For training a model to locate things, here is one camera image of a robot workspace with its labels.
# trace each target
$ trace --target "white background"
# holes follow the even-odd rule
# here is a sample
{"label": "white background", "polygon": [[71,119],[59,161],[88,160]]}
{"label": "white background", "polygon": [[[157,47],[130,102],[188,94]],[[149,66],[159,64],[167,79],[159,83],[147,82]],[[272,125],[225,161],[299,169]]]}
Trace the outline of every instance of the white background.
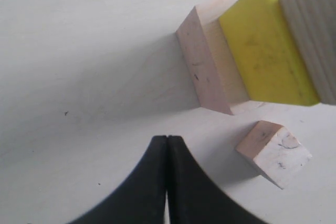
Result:
{"label": "white background", "polygon": [[[1,223],[77,218],[156,134],[182,135],[215,183],[271,223],[335,223],[336,108],[199,108],[174,32],[204,1],[0,0]],[[234,152],[260,119],[313,154],[285,190]]]}

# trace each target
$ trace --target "yellow block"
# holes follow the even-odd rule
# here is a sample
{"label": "yellow block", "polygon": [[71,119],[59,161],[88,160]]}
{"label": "yellow block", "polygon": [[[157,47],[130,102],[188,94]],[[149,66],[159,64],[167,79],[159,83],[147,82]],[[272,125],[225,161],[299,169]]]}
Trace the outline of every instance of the yellow block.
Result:
{"label": "yellow block", "polygon": [[239,0],[219,22],[252,100],[319,103],[278,0]]}

